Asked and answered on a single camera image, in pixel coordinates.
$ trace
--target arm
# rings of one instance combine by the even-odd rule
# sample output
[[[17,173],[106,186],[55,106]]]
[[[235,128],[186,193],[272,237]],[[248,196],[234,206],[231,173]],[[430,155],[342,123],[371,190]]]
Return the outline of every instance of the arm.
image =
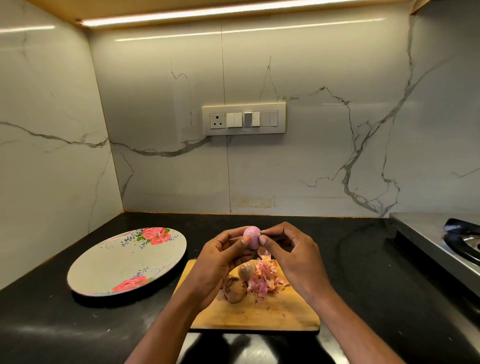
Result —
[[[261,234],[260,243],[275,256],[292,287],[328,326],[351,364],[404,364],[335,292],[310,236],[287,222]],[[285,237],[293,246],[291,253],[269,236]]]
[[[198,313],[215,298],[230,271],[252,259],[244,226],[205,244],[185,281],[132,351],[125,364],[174,364]]]

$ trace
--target person's left hand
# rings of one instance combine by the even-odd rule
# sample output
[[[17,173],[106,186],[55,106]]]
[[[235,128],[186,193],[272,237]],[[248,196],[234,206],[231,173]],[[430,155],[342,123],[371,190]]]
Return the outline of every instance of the person's left hand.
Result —
[[[225,230],[207,242],[181,287],[194,295],[204,310],[223,287],[228,274],[236,266],[248,262],[255,251],[248,249],[248,226]]]

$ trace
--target forearm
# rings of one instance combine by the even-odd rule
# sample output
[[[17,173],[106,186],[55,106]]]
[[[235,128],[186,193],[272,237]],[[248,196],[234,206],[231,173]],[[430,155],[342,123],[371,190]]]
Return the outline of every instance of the forearm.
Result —
[[[336,293],[313,299],[312,307],[339,342],[350,364],[404,364]]]
[[[199,307],[180,286],[125,364],[174,364]]]

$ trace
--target peeled onion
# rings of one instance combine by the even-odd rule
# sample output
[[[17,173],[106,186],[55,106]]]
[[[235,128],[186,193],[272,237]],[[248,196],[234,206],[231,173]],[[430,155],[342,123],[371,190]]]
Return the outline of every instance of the peeled onion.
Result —
[[[245,282],[248,282],[251,276],[255,274],[257,270],[257,267],[255,264],[249,260],[246,263],[243,263],[239,266],[239,277],[244,280]]]
[[[230,303],[238,303],[247,294],[247,284],[238,277],[229,278],[223,285],[223,294]]]
[[[260,229],[256,226],[249,226],[243,232],[243,236],[250,235],[251,239],[248,243],[248,247],[252,250],[257,250],[258,245],[258,234],[260,234]]]

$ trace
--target gas stove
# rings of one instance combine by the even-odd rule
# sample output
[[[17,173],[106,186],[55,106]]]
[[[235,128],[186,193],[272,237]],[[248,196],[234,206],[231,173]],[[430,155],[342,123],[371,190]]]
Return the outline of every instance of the gas stove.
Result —
[[[480,297],[480,234],[472,225],[480,225],[480,214],[395,212],[390,219],[395,229]],[[460,228],[460,234],[446,235],[444,226],[450,219],[461,220],[460,225],[463,221],[471,223],[474,232]],[[450,225],[447,230],[458,232],[455,227]]]

